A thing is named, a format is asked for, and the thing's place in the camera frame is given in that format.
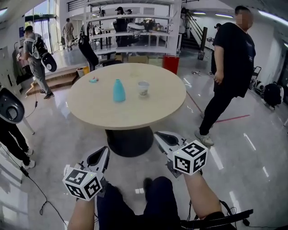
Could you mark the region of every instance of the red trash bin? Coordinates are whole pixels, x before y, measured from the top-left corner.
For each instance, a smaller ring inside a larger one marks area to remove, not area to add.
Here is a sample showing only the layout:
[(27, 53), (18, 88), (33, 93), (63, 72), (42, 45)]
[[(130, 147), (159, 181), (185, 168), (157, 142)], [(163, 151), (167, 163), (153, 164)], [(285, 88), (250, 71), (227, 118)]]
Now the red trash bin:
[(177, 74), (179, 57), (165, 55), (163, 58), (163, 68)]

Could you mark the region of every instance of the black pants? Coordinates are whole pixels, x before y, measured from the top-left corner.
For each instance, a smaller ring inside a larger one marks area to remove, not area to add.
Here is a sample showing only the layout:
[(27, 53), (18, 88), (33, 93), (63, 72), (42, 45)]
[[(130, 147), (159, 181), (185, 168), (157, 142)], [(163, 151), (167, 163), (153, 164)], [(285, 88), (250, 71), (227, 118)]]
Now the black pants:
[(200, 126), (200, 134), (207, 135), (212, 125), (217, 121), (220, 115), (230, 104), (234, 96), (224, 90), (216, 90), (214, 97), (211, 99), (205, 109), (205, 116)]
[(18, 127), (0, 119), (0, 129), (0, 142), (7, 147), (11, 154), (22, 160), (24, 165), (29, 165), (30, 158), (25, 154), (28, 151), (28, 146)]
[(146, 199), (143, 215), (136, 216), (124, 202), (119, 190), (108, 184), (105, 196), (97, 197), (99, 229), (177, 229), (180, 218), (169, 179), (156, 178), (147, 191)]
[(211, 57), (211, 72), (214, 75), (216, 73), (216, 62), (215, 62), (214, 51), (212, 51), (212, 57)]

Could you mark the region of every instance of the cap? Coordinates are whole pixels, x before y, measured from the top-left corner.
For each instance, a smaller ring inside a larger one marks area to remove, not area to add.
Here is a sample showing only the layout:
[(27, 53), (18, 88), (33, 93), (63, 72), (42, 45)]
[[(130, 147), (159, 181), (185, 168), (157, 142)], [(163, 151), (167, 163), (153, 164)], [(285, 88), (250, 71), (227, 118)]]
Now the cap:
[(217, 23), (216, 26), (214, 26), (214, 28), (216, 29), (217, 27), (221, 27), (222, 25), (220, 23)]
[(24, 30), (24, 32), (26, 31), (33, 31), (33, 26), (27, 26)]

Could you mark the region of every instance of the round table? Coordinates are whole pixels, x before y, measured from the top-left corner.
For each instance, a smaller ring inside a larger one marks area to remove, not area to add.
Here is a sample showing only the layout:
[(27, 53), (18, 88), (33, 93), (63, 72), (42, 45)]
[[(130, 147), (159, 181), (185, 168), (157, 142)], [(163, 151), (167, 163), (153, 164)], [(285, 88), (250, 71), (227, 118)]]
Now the round table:
[[(97, 83), (90, 79), (99, 78)], [(113, 101), (113, 86), (120, 79), (126, 93), (123, 102)], [(150, 84), (140, 96), (138, 82)], [(149, 125), (178, 110), (186, 97), (182, 80), (161, 67), (124, 63), (99, 68), (81, 77), (70, 89), (67, 104), (79, 119), (103, 128), (108, 145), (120, 156), (135, 157), (153, 143)]]

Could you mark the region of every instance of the black table base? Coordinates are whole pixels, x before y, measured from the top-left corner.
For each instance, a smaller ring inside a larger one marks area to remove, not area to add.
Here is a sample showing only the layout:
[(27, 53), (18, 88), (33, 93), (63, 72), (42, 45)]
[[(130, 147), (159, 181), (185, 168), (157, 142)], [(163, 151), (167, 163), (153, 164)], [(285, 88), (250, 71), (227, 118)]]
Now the black table base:
[(105, 130), (110, 149), (119, 156), (136, 157), (147, 152), (154, 136), (150, 127), (129, 130)]

